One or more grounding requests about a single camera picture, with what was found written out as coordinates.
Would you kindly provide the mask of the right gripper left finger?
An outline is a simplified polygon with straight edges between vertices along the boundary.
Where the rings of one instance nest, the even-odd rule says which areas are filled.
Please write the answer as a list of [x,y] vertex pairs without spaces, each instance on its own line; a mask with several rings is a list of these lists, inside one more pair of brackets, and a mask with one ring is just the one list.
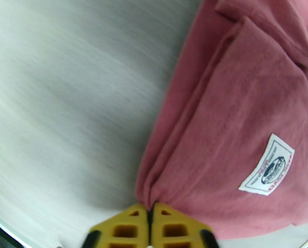
[[82,248],[147,248],[150,245],[147,214],[142,204],[127,208],[93,226]]

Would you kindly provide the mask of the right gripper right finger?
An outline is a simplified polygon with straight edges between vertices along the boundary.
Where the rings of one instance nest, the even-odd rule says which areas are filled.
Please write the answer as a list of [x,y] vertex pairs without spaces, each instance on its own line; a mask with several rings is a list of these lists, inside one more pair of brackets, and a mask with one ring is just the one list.
[[152,248],[220,248],[207,225],[164,203],[150,210],[149,232]]

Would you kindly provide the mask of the red shirt with dark trim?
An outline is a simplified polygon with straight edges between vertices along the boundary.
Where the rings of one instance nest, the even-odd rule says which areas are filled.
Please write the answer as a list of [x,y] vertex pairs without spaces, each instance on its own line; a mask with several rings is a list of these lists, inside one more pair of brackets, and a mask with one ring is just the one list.
[[308,0],[203,0],[136,195],[220,239],[308,223]]

